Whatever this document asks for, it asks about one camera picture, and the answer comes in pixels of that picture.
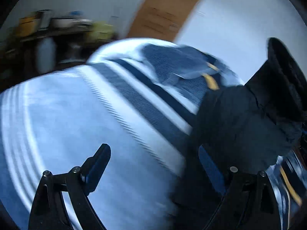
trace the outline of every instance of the cluttered shelf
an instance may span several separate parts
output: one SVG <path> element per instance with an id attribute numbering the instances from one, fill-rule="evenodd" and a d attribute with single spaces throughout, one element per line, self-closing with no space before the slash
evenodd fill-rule
<path id="1" fill-rule="evenodd" d="M 100 46 L 117 40 L 114 26 L 74 11 L 52 17 L 51 10 L 19 19 L 0 48 L 1 91 L 52 71 L 85 64 Z"/>

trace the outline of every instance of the dark stripe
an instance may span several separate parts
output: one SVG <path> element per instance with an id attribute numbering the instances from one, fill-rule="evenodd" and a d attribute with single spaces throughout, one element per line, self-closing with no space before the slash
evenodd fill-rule
<path id="1" fill-rule="evenodd" d="M 93 82 L 87 77 L 86 74 L 83 73 L 83 71 L 75 69 L 75 72 L 81 77 L 81 79 L 88 85 L 90 90 L 93 92 L 93 94 L 97 97 L 97 99 L 105 106 L 105 108 L 108 110 L 108 112 L 120 123 L 120 125 L 123 127 L 125 131 L 130 134 L 133 139 L 140 144 L 141 147 L 143 147 L 145 150 L 147 150 L 154 159 L 162 165 L 162 167 L 169 170 L 167 165 L 150 149 L 149 146 L 147 146 L 146 143 L 138 136 L 136 132 L 133 131 L 133 129 L 123 120 L 123 118 L 117 113 L 117 111 L 114 110 L 112 105 L 109 103 L 108 100 L 99 92 L 99 90 L 95 87 Z"/>
<path id="2" fill-rule="evenodd" d="M 204 53 L 204 52 L 201 52 L 201 53 L 207 58 L 207 62 L 209 62 L 210 64 L 214 65 L 215 61 L 217 61 L 217 59 L 213 57 L 212 55 Z"/>
<path id="3" fill-rule="evenodd" d="M 220 73 L 216 73 L 216 74 L 212 74 L 211 75 L 212 78 L 214 78 L 214 80 L 216 81 L 216 83 L 218 84 L 219 88 L 221 87 L 225 87 L 222 83 L 222 76 Z"/>
<path id="4" fill-rule="evenodd" d="M 156 93 L 161 99 L 163 99 L 170 107 L 174 109 L 189 125 L 193 126 L 195 115 L 191 113 L 187 108 L 180 104 L 173 96 L 171 96 L 162 87 L 155 85 L 146 75 L 136 69 L 134 66 L 122 59 L 110 60 L 120 64 L 123 68 L 127 69 L 132 75 L 134 75 L 139 81 Z"/>
<path id="5" fill-rule="evenodd" d="M 291 186 L 293 187 L 294 191 L 301 197 L 303 198 L 304 195 L 306 194 L 306 188 L 303 184 L 303 182 L 300 180 L 300 178 L 297 176 L 295 170 L 292 168 L 293 172 L 291 172 L 291 169 L 289 168 L 287 162 L 291 165 L 291 162 L 289 161 L 288 158 L 286 158 L 281 166 L 283 168 L 283 170 L 285 171 L 285 174 L 289 180 L 289 183 L 291 184 Z"/>
<path id="6" fill-rule="evenodd" d="M 188 137 L 167 117 L 165 117 L 152 103 L 144 98 L 137 90 L 129 85 L 117 73 L 105 64 L 93 64 L 104 78 L 108 80 L 133 107 L 165 137 L 180 153 L 184 154 L 184 145 Z"/>

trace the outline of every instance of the yellow tag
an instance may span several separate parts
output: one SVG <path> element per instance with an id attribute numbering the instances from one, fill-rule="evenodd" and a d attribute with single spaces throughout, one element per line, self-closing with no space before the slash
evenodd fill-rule
<path id="1" fill-rule="evenodd" d="M 203 73 L 202 75 L 206 79 L 207 85 L 211 90 L 215 91 L 219 89 L 219 85 L 212 76 L 206 73 Z"/>

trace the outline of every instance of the yellow container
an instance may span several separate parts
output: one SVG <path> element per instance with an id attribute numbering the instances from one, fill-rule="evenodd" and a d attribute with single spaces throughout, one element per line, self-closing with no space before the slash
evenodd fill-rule
<path id="1" fill-rule="evenodd" d="M 26 37 L 33 34 L 37 30 L 37 23 L 38 20 L 36 19 L 36 16 L 29 16 L 19 19 L 17 36 Z"/>
<path id="2" fill-rule="evenodd" d="M 91 32 L 87 33 L 88 42 L 96 42 L 111 39 L 114 34 L 113 25 L 105 24 L 105 22 L 94 22 Z"/>

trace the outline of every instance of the blue striped fabric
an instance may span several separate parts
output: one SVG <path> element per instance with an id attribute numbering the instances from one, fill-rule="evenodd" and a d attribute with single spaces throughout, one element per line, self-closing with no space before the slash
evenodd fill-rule
<path id="1" fill-rule="evenodd" d="M 188 111 L 182 104 L 180 104 L 174 97 L 168 94 L 163 88 L 154 84 L 147 76 L 142 72 L 137 70 L 135 67 L 127 63 L 122 59 L 115 59 L 114 62 L 120 64 L 122 67 L 127 69 L 131 74 L 133 74 L 139 81 L 150 88 L 154 93 L 156 93 L 161 99 L 163 99 L 169 106 L 171 106 L 174 111 L 176 111 L 187 123 L 191 126 L 193 125 L 195 115 Z"/>
<path id="2" fill-rule="evenodd" d="M 0 94 L 0 106 L 2 105 L 3 93 Z M 15 221 L 16 225 L 21 230 L 28 229 L 29 215 L 24 204 L 21 202 L 16 190 L 14 189 L 13 182 L 7 166 L 7 161 L 4 154 L 2 129 L 0 124 L 0 200 L 10 214 L 11 218 Z"/>
<path id="3" fill-rule="evenodd" d="M 147 64 L 154 68 L 161 84 L 174 86 L 197 106 L 210 90 L 202 74 L 214 75 L 218 86 L 222 87 L 221 73 L 228 69 L 215 57 L 189 46 L 172 48 L 148 44 L 142 53 Z M 212 69 L 207 63 L 215 65 L 218 70 Z"/>
<path id="4" fill-rule="evenodd" d="M 183 147 L 188 137 L 185 133 L 109 67 L 104 64 L 91 64 L 91 66 L 96 68 L 158 132 L 184 154 Z"/>

